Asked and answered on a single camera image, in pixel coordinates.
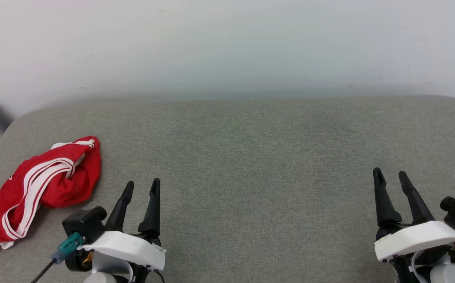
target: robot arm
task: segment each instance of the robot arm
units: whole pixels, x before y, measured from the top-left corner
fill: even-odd
[[[400,283],[455,283],[455,199],[443,199],[441,208],[448,214],[443,222],[436,221],[401,171],[400,184],[413,215],[411,224],[402,224],[379,168],[373,170],[373,179],[379,227],[374,250],[378,260],[393,265]]]
[[[123,233],[123,224],[133,190],[134,183],[130,181],[105,226],[102,220],[107,213],[100,206],[77,211],[62,222],[67,236],[79,233],[83,237],[84,243],[65,262],[71,271],[92,271],[84,283],[143,283],[151,272],[163,279],[159,272],[165,268],[166,250],[159,240],[160,180],[152,182],[150,201],[138,233],[127,234]]]

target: white trim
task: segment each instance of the white trim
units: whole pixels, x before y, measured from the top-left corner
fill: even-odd
[[[51,149],[56,149],[57,147],[63,147],[64,145],[89,145],[91,148],[95,147],[95,140],[79,140],[75,143],[55,143]]]
[[[38,165],[35,165],[34,167],[32,167],[32,169],[28,170],[27,174],[25,174],[25,177],[23,178],[23,188],[24,188],[23,197],[25,197],[25,195],[27,195],[28,189],[30,187],[30,182],[34,181],[34,179],[37,177],[37,175],[44,172],[44,170],[46,170],[48,168],[48,166],[52,165],[53,163],[57,163],[59,161],[64,161],[66,163],[70,163],[71,165],[73,165],[72,160],[70,160],[68,158],[60,157],[60,158],[55,158],[55,159],[40,163]]]
[[[23,218],[16,229],[16,233],[19,237],[24,237],[28,231],[28,226],[30,225],[33,217],[35,216],[36,206],[40,201],[40,197],[42,193],[48,186],[49,182],[53,177],[56,175],[66,172],[72,169],[71,164],[68,163],[60,163],[58,165],[53,165],[47,168],[40,176],[35,179],[32,184],[30,185],[30,189],[28,194],[25,197],[24,203],[24,210],[23,210]]]
[[[79,159],[73,164],[73,167],[72,167],[72,170],[69,170],[66,175],[65,175],[65,179],[70,179],[74,172],[75,172],[75,167],[77,167],[77,165],[79,165],[83,159],[84,159],[84,156],[86,156],[85,153],[81,154],[81,156],[79,156]]]
[[[30,169],[27,172],[27,174],[25,174],[25,177],[23,179],[23,197],[22,197],[21,201],[23,201],[23,199],[28,195],[30,186],[34,183],[34,181],[36,181],[35,179],[36,179],[37,175],[45,172],[48,169],[48,167],[51,168],[50,166],[55,163],[71,165],[71,164],[73,164],[73,161],[68,158],[55,158],[53,160],[46,161],[46,162],[40,163],[40,164],[32,167],[32,169]],[[24,237],[24,236],[22,236],[21,233],[17,233],[16,231],[14,231],[14,229],[11,226],[11,224],[9,223],[9,219],[8,219],[9,211],[12,211],[13,209],[17,208],[17,206],[19,206],[19,204],[16,204],[15,206],[9,208],[8,211],[6,211],[6,213],[2,216],[2,227],[3,227],[4,231],[6,232],[6,235],[9,238],[11,238],[12,240],[17,240],[19,238]]]
[[[12,247],[14,245],[14,241],[1,242],[0,245],[1,245],[1,248],[3,250],[6,250],[6,249],[9,249],[10,247]]]

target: gray cushion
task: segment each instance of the gray cushion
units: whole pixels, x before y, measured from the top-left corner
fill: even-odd
[[[0,139],[0,186],[53,143],[97,136],[93,197],[40,208],[27,237],[0,251],[0,282],[30,282],[66,238],[79,208],[112,209],[136,184],[125,231],[143,219],[161,179],[163,275],[173,282],[391,282],[376,260],[372,169],[395,208],[411,213],[405,170],[438,220],[455,197],[455,99],[436,96],[285,101],[78,104],[29,113]],[[53,266],[43,282],[82,282]],[[150,282],[159,282],[156,274]]]

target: red garment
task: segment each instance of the red garment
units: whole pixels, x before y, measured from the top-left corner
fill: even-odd
[[[0,245],[25,237],[41,204],[62,208],[88,199],[100,176],[100,143],[94,136],[57,143],[24,161],[0,190]]]

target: black cable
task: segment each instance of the black cable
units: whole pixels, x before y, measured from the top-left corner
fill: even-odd
[[[154,270],[160,277],[161,277],[161,282],[165,283],[165,278],[163,278],[163,275],[160,274],[160,272]]]
[[[39,279],[44,275],[44,273],[46,273],[46,271],[53,266],[53,264],[57,261],[56,258],[54,258],[52,261],[50,261],[48,263],[48,265],[46,265],[46,267],[40,272],[40,274],[34,279],[32,280],[31,283],[36,283],[37,281],[39,281]]]

